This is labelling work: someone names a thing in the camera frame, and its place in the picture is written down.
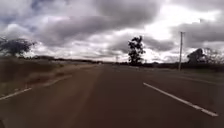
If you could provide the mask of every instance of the asphalt road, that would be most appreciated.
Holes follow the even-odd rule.
[[[0,118],[6,128],[223,128],[223,82],[100,65],[0,101]]]

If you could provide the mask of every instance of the dry grass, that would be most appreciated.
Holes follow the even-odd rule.
[[[85,67],[85,65],[0,59],[0,97],[25,88],[41,86],[52,79],[71,75],[79,67]]]

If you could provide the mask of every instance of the utility pole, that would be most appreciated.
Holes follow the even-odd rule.
[[[116,55],[116,63],[118,63],[119,57],[118,55]]]
[[[179,71],[181,70],[181,63],[182,63],[183,38],[184,38],[184,32],[180,32],[180,57],[178,66]]]

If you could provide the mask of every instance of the cloudy sky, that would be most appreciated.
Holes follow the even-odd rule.
[[[1,0],[0,36],[38,41],[29,55],[127,61],[128,40],[143,36],[152,61],[224,49],[223,0]]]

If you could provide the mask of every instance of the white lane marking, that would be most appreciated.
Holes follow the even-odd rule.
[[[154,90],[156,90],[156,91],[158,91],[158,92],[160,92],[160,93],[166,95],[166,96],[169,96],[170,98],[173,98],[173,99],[175,99],[175,100],[177,100],[177,101],[179,101],[179,102],[181,102],[181,103],[184,103],[184,104],[186,104],[186,105],[188,105],[188,106],[190,106],[190,107],[193,107],[193,108],[196,109],[196,110],[199,110],[199,111],[201,111],[201,112],[203,112],[203,113],[205,113],[205,114],[208,114],[209,116],[212,116],[212,117],[217,117],[217,116],[218,116],[218,114],[215,113],[215,112],[206,110],[206,109],[204,109],[204,108],[202,108],[202,107],[200,107],[200,106],[198,106],[198,105],[195,105],[195,104],[193,104],[193,103],[191,103],[191,102],[189,102],[189,101],[186,101],[186,100],[184,100],[184,99],[178,98],[178,97],[176,97],[176,96],[174,96],[174,95],[172,95],[172,94],[169,94],[169,93],[167,93],[167,92],[165,92],[165,91],[163,91],[163,90],[160,90],[160,89],[158,89],[158,88],[156,88],[156,87],[153,87],[153,86],[151,86],[151,85],[149,85],[149,84],[147,84],[147,83],[143,83],[143,84],[144,84],[145,86],[149,87],[149,88],[152,88],[152,89],[154,89]]]
[[[62,77],[62,78],[60,78],[60,79],[56,79],[56,80],[50,81],[50,82],[45,83],[45,84],[43,84],[42,86],[40,86],[40,88],[41,88],[41,87],[46,87],[46,86],[51,86],[51,85],[53,85],[53,84],[55,84],[55,83],[57,83],[57,82],[59,82],[59,81],[61,81],[61,80],[64,80],[64,79],[67,79],[67,78],[70,78],[70,77],[72,77],[72,75],[65,76],[65,77]],[[20,95],[20,94],[22,94],[22,93],[28,92],[28,91],[33,90],[33,89],[35,89],[35,88],[34,88],[34,87],[33,87],[33,88],[27,88],[27,89],[24,89],[24,90],[21,90],[21,91],[17,91],[17,92],[11,93],[11,94],[9,94],[9,95],[7,95],[7,96],[1,97],[1,98],[0,98],[0,101],[2,101],[2,100],[6,100],[6,99],[8,99],[8,98],[12,98],[12,97],[14,97],[14,96]]]
[[[1,97],[1,98],[0,98],[0,101],[1,101],[1,100],[5,100],[5,99],[8,99],[8,98],[11,98],[11,97],[13,97],[13,96],[17,96],[17,95],[19,95],[19,94],[21,94],[21,93],[24,93],[24,92],[27,92],[27,91],[29,91],[29,90],[31,90],[31,89],[32,89],[32,88],[24,89],[24,90],[22,90],[22,91],[18,91],[18,92],[9,94],[9,95],[7,95],[7,96],[5,96],[5,97]]]

